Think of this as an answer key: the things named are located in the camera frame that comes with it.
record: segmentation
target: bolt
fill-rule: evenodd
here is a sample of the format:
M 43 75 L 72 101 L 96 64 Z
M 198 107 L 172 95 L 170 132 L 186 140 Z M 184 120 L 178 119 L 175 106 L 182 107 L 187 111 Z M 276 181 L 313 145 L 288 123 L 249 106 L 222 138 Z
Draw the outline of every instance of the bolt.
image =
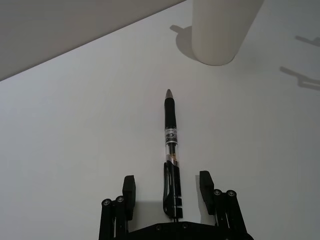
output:
M 235 192 L 235 191 L 232 191 L 232 190 L 229 190 L 229 191 L 228 191 L 228 195 L 229 195 L 230 197 L 233 197 L 233 196 L 236 195 L 236 192 Z
M 104 205 L 104 206 L 108 206 L 110 203 L 111 203 L 111 200 L 110 200 L 110 199 L 106 199 L 106 200 L 103 202 L 103 205 Z
M 120 196 L 120 197 L 118 197 L 117 202 L 122 203 L 124 200 L 125 200 L 124 197 Z
M 221 191 L 219 190 L 219 189 L 216 189 L 216 190 L 214 190 L 214 195 L 220 195 L 221 194 Z

